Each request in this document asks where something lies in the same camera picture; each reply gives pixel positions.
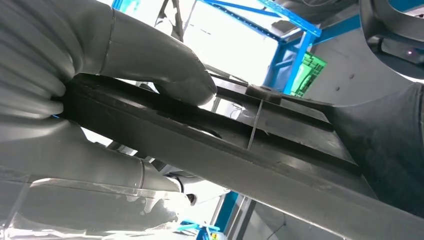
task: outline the gray wall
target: gray wall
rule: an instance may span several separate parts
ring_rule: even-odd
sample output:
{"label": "gray wall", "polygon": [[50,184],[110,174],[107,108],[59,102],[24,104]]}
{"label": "gray wall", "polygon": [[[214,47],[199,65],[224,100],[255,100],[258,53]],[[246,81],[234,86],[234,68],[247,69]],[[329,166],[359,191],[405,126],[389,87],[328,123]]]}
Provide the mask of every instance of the gray wall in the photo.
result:
{"label": "gray wall", "polygon": [[358,104],[411,84],[372,54],[361,29],[319,44],[312,52],[328,64],[309,87],[304,96],[307,99],[336,105]]}
{"label": "gray wall", "polygon": [[343,238],[257,203],[243,240],[343,240]]}

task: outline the green plastic crate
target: green plastic crate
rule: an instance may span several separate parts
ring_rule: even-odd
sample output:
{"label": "green plastic crate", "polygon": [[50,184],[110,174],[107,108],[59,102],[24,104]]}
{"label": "green plastic crate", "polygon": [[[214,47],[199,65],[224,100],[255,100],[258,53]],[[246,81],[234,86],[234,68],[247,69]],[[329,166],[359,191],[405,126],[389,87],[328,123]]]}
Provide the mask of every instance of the green plastic crate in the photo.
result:
{"label": "green plastic crate", "polygon": [[327,62],[320,59],[311,53],[305,53],[302,65],[297,72],[294,79],[293,86],[291,87],[290,95],[303,97],[308,90],[309,86],[320,75],[321,71],[326,67]]}

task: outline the dark curved plastic part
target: dark curved plastic part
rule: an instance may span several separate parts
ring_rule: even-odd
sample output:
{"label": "dark curved plastic part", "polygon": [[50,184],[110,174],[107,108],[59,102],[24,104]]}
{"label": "dark curved plastic part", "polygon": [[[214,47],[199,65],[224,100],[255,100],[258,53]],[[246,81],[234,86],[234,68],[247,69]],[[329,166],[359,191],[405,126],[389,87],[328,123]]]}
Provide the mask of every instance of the dark curved plastic part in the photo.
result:
{"label": "dark curved plastic part", "polygon": [[381,201],[424,217],[423,85],[366,103],[335,107],[330,118]]}
{"label": "dark curved plastic part", "polygon": [[[108,77],[80,75],[71,81],[63,98],[64,116],[148,156],[226,186],[346,239],[385,240],[405,236],[408,240],[423,239],[424,219],[366,197],[362,191],[357,191],[358,188],[353,189],[352,180],[360,176],[341,171],[339,167],[342,165],[333,165],[336,168],[326,171],[324,165],[318,164],[328,160],[328,154],[317,161],[307,161],[308,156],[318,157],[325,146],[335,151],[344,152],[346,149],[337,144],[341,143],[340,140],[328,138],[330,135],[337,136],[333,130],[312,124],[310,111],[302,110],[305,106],[294,102],[278,106],[238,92],[231,95],[228,91],[220,91],[221,88],[218,88],[218,97],[225,94],[227,98],[237,98],[237,95],[239,102],[243,101],[245,105],[262,102],[251,150],[247,148],[254,126],[252,122],[238,122]],[[389,122],[391,118],[394,118],[394,113],[385,120]],[[407,124],[410,124],[408,119],[416,120],[404,118]],[[222,139],[188,127],[186,123],[190,122],[215,130]],[[396,131],[390,134],[399,138]],[[282,141],[287,138],[296,138],[298,142]],[[310,147],[306,148],[306,145],[310,144],[321,145],[319,151],[308,151]],[[344,173],[349,182],[344,182],[341,175],[333,178],[334,175],[332,177],[325,172],[334,175]]]}
{"label": "dark curved plastic part", "polygon": [[362,31],[375,56],[402,75],[424,79],[424,19],[397,11],[389,0],[361,0],[359,7]]}
{"label": "dark curved plastic part", "polygon": [[281,92],[267,86],[256,86],[250,84],[247,86],[246,95],[257,99],[263,99],[267,102],[279,105],[281,102]]}

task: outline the blue metal frame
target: blue metal frame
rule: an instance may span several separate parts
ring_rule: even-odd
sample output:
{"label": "blue metal frame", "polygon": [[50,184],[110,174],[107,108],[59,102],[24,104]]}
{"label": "blue metal frame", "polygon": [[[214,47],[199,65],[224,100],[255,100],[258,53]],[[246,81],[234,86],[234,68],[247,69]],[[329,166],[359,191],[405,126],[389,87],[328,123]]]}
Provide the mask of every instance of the blue metal frame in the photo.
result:
{"label": "blue metal frame", "polygon": [[273,10],[275,13],[277,13],[281,17],[287,17],[290,23],[294,24],[296,27],[302,29],[303,31],[309,32],[315,35],[316,37],[319,37],[321,35],[321,29],[319,29],[312,23],[306,21],[305,19],[301,18],[300,16],[296,15],[295,13],[291,12],[287,8],[280,6],[279,4],[275,3],[272,0],[258,0],[258,1],[262,3],[264,6]]}
{"label": "blue metal frame", "polygon": [[191,220],[185,220],[181,222],[181,225],[177,228],[178,232],[196,229],[199,230],[196,240],[210,240],[211,233],[217,233],[220,231],[219,227],[196,223]]}
{"label": "blue metal frame", "polygon": [[224,233],[227,230],[228,223],[233,213],[234,207],[236,206],[237,198],[239,194],[234,191],[230,191],[225,195],[222,203],[221,210],[219,211],[218,217],[216,218],[215,226],[220,229],[220,232]]}
{"label": "blue metal frame", "polygon": [[265,11],[265,10],[262,10],[262,9],[238,5],[238,4],[234,4],[234,3],[231,3],[231,2],[217,1],[217,0],[202,0],[202,1],[207,3],[207,4],[217,4],[217,5],[221,5],[221,6],[228,6],[228,7],[232,7],[232,8],[236,8],[236,9],[246,10],[246,11],[256,13],[256,14],[262,14],[262,15],[265,15],[265,16],[276,17],[276,18],[280,17],[280,15],[278,15],[277,13],[274,13],[272,11]]}
{"label": "blue metal frame", "polygon": [[[282,93],[290,94],[293,83],[299,71],[299,67],[302,64],[303,57],[305,55],[306,50],[308,49],[308,46],[314,41],[315,38],[321,35],[322,31],[315,25],[309,23],[308,21],[297,16],[290,10],[280,6],[272,0],[258,1],[264,6],[268,7],[270,10],[272,10],[272,12],[219,0],[202,0],[202,2],[224,12],[225,14],[241,22],[245,26],[251,28],[255,32],[263,36],[272,38],[278,42],[278,47],[269,66],[264,85],[277,89]],[[304,31],[303,37],[299,39],[299,41],[295,42],[295,47],[291,45],[286,45],[285,39],[290,37],[292,33],[280,37],[270,32],[268,29],[254,23],[253,21],[243,16],[240,16],[239,14],[228,10],[223,6],[237,8],[270,17],[287,17],[291,23],[297,26],[301,31]]]}
{"label": "blue metal frame", "polygon": [[113,0],[111,7],[125,13],[132,2],[136,3],[135,9],[137,9],[141,0]]}
{"label": "blue metal frame", "polygon": [[123,0],[113,0],[112,8],[119,10],[121,8]]}
{"label": "blue metal frame", "polygon": [[243,16],[240,16],[239,14],[237,14],[235,12],[228,10],[227,8],[225,8],[221,5],[218,5],[218,4],[215,4],[215,3],[210,3],[211,2],[210,0],[203,0],[202,2],[208,4],[211,7],[214,7],[215,9],[222,11],[223,13],[227,14],[228,16],[232,17],[233,19],[239,21],[240,23],[242,23],[246,27],[252,29],[253,31],[255,31],[255,32],[257,32],[257,33],[259,33],[263,36],[270,37],[270,38],[272,38],[276,41],[280,40],[280,37],[278,35],[270,32],[268,29],[254,23],[253,21],[250,21],[249,19],[247,19]]}

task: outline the protective plastic cover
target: protective plastic cover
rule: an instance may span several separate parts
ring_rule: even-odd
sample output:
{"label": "protective plastic cover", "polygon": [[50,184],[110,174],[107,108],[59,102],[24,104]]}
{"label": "protective plastic cover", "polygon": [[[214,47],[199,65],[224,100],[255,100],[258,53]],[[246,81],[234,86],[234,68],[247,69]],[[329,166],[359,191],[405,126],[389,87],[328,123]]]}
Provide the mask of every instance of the protective plastic cover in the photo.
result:
{"label": "protective plastic cover", "polygon": [[0,169],[0,239],[124,239],[175,230],[189,201],[153,191]]}

